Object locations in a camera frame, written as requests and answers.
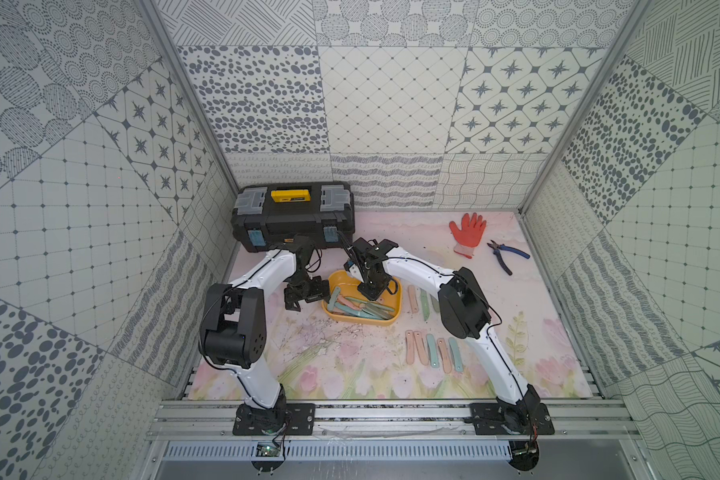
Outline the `yellow plastic storage box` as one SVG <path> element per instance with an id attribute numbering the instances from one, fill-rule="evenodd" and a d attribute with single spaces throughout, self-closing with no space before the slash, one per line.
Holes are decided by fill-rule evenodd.
<path id="1" fill-rule="evenodd" d="M 329 278 L 329 299 L 322 310 L 336 321 L 377 326 L 392 325 L 402 312 L 402 287 L 393 279 L 376 300 L 368 300 L 358 286 L 360 281 L 347 272 L 335 271 Z"/>

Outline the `grey green fruit knife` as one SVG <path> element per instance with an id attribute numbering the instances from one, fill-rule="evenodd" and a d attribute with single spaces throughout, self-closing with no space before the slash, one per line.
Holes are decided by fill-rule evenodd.
<path id="1" fill-rule="evenodd" d="M 433 310 L 439 314 L 441 310 L 440 310 L 440 305 L 439 305 L 438 300 L 435 299 L 434 297 L 430 296 L 430 301 L 431 301 Z"/>

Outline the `light teal knife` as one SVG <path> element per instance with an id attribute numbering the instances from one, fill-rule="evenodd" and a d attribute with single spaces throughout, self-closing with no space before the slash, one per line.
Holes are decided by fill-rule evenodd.
<path id="1" fill-rule="evenodd" d="M 427 342 L 427 346 L 428 346 L 430 366 L 434 369 L 439 369 L 440 368 L 440 360 L 439 360 L 437 341 L 432 334 L 427 334 L 426 342 Z"/>

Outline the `pale pink knife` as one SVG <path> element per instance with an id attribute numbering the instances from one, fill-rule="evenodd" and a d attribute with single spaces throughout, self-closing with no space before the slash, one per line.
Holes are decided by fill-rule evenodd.
<path id="1" fill-rule="evenodd" d="M 416 345 L 412 330 L 405 332 L 406 363 L 413 365 L 416 360 Z"/>

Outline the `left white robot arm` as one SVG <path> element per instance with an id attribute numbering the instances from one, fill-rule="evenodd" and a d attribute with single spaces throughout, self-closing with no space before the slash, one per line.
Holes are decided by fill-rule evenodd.
<path id="1" fill-rule="evenodd" d="M 256 433 L 276 433 L 289 420 L 284 387 L 271 373 L 264 350 L 266 300 L 284 287 L 287 310 L 329 299 L 329 282 L 309 269 L 314 242 L 297 235 L 280 243 L 240 278 L 212 285 L 199 327 L 199 352 L 214 369 L 228 371 L 244 391 L 238 415 Z"/>

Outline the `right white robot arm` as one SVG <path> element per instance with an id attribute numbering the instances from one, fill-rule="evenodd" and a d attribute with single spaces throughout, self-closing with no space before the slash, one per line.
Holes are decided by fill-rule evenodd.
<path id="1" fill-rule="evenodd" d="M 473 272 L 449 269 L 409 253 L 397 243 L 363 238 L 344 245 L 344 269 L 358 279 L 358 291 L 375 300 L 397 280 L 408 282 L 437 298 L 444 328 L 466 340 L 488 374 L 502 427 L 511 434 L 551 435 L 554 425 L 535 387 L 515 367 L 495 327 L 500 315 L 490 306 Z"/>

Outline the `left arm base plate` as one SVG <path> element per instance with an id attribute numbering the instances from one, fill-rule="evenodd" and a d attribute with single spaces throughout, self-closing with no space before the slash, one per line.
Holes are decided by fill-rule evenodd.
<path id="1" fill-rule="evenodd" d="M 243 404 L 237 408 L 233 435 L 261 436 L 284 432 L 292 436 L 313 433 L 316 405 L 287 403 L 273 409 L 254 408 Z"/>

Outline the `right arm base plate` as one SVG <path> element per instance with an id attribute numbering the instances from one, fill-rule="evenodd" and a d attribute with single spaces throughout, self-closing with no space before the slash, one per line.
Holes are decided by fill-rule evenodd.
<path id="1" fill-rule="evenodd" d="M 468 423 L 477 435 L 553 435 L 555 427 L 546 404 L 540 403 L 530 414 L 523 406 L 498 402 L 469 405 Z"/>

